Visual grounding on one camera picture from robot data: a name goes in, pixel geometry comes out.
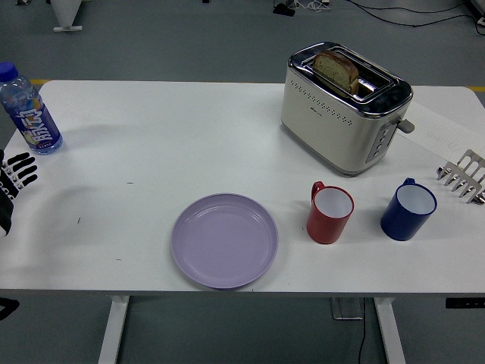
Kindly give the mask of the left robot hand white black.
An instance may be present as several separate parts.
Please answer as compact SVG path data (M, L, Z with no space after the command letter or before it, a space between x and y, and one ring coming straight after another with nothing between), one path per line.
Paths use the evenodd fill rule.
M37 179L35 158L28 152L17 154L6 161L1 150L1 236L11 229L14 200L19 192Z

